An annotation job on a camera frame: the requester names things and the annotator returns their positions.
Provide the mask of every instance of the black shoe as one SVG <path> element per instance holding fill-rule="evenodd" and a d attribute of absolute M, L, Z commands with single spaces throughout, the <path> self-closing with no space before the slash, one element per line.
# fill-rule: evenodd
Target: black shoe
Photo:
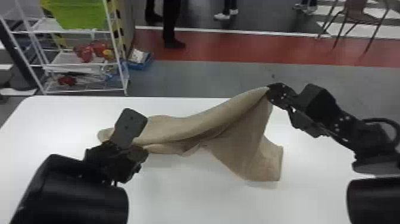
<path fill-rule="evenodd" d="M 157 13 L 145 14 L 146 22 L 148 23 L 162 23 L 164 21 L 163 17 Z"/>
<path fill-rule="evenodd" d="M 164 47 L 171 49 L 183 49 L 186 48 L 186 44 L 178 41 L 177 39 L 173 39 L 172 41 L 164 41 Z"/>

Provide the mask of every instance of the black pants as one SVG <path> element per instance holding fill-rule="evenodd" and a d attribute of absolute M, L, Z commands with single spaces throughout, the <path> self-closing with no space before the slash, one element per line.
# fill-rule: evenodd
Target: black pants
<path fill-rule="evenodd" d="M 175 40 L 174 29 L 180 12 L 180 0 L 164 0 L 162 7 L 164 17 L 164 31 L 162 38 L 165 41 Z M 154 13 L 154 0 L 147 0 L 146 14 Z"/>
<path fill-rule="evenodd" d="M 224 10 L 222 13 L 224 15 L 229 15 L 229 10 L 236 10 L 238 8 L 238 0 L 225 0 Z"/>
<path fill-rule="evenodd" d="M 317 0 L 302 0 L 301 4 L 306 5 L 310 1 L 310 6 L 317 6 Z"/>

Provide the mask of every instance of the gray floor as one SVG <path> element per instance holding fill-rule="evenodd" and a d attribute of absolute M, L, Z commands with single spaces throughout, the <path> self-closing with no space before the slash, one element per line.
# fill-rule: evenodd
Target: gray floor
<path fill-rule="evenodd" d="M 359 118 L 386 117 L 400 123 L 399 69 L 296 64 L 155 61 L 133 71 L 135 97 L 232 97 L 274 82 L 300 91 L 307 83 L 327 88 L 342 108 Z M 0 125 L 22 98 L 0 105 Z"/>

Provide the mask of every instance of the red floor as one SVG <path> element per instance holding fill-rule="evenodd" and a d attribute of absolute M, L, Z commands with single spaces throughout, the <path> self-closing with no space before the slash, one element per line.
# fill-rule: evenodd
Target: red floor
<path fill-rule="evenodd" d="M 177 32 L 186 42 L 181 50 L 164 49 L 159 30 L 137 30 L 136 47 L 155 53 L 158 60 L 237 61 L 254 63 L 329 64 L 339 66 L 400 67 L 400 41 L 376 39 L 367 53 L 367 39 L 334 39 Z"/>

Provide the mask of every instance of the green basket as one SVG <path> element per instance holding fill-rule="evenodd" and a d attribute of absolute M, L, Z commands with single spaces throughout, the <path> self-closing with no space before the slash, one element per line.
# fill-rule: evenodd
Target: green basket
<path fill-rule="evenodd" d="M 40 0 L 63 29 L 104 29 L 105 10 L 102 0 Z"/>

